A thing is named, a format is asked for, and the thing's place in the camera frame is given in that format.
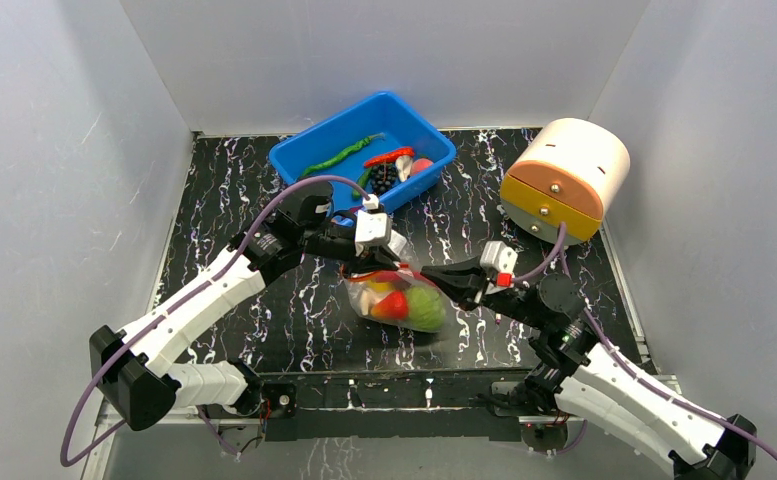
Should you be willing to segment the yellow toy mango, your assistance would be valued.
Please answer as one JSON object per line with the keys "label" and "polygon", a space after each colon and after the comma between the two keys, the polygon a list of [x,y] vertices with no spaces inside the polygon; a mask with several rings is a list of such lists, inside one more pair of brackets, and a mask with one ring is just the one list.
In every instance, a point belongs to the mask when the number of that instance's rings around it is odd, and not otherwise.
{"label": "yellow toy mango", "polygon": [[396,288],[391,282],[367,281],[365,283],[365,287],[369,291],[372,291],[377,294],[387,294],[396,290]]}

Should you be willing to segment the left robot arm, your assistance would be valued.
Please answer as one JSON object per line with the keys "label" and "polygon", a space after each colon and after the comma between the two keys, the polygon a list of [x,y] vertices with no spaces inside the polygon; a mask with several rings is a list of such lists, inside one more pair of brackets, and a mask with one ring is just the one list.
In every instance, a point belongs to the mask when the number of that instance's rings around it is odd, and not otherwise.
{"label": "left robot arm", "polygon": [[195,278],[147,315],[89,340],[94,385],[132,430],[145,430],[172,410],[219,405],[254,416],[270,389],[240,360],[187,364],[179,357],[239,304],[261,294],[307,255],[341,262],[345,273],[395,270],[407,239],[373,194],[333,220],[333,175],[299,181],[280,192]]}

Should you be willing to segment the white toy mushroom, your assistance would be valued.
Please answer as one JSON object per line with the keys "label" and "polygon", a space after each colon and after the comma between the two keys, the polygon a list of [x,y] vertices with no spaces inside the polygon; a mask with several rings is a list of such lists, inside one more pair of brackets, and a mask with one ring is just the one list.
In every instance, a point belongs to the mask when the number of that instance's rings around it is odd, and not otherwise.
{"label": "white toy mushroom", "polygon": [[368,316],[373,306],[379,301],[379,296],[371,291],[362,291],[352,302],[352,306],[360,316]]}

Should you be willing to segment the clear zip top bag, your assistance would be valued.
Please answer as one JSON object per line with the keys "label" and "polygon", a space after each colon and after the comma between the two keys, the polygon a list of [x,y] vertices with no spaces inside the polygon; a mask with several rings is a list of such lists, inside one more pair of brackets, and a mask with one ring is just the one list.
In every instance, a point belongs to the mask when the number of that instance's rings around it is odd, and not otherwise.
{"label": "clear zip top bag", "polygon": [[361,318],[434,334],[446,323],[447,299],[412,269],[408,240],[393,231],[388,247],[402,260],[398,270],[357,274],[344,280],[353,311]]}

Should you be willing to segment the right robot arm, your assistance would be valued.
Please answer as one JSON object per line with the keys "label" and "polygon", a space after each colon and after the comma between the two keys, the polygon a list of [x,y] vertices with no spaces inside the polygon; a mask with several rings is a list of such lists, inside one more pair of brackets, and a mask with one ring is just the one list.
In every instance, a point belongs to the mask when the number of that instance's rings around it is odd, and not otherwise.
{"label": "right robot arm", "polygon": [[574,414],[656,463],[674,479],[744,479],[756,427],[741,415],[697,413],[681,395],[603,339],[585,299],[565,274],[507,286],[479,260],[425,266],[421,275],[464,310],[485,307],[536,329],[539,364],[510,394],[541,414]]}

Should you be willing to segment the green toy cabbage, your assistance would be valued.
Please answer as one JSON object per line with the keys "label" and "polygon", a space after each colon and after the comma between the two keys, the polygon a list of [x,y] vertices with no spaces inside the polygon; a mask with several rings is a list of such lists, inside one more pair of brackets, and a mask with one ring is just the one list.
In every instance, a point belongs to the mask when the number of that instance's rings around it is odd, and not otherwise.
{"label": "green toy cabbage", "polygon": [[407,289],[405,296],[408,328],[426,333],[435,333],[442,328],[446,311],[438,290],[429,286],[415,286]]}

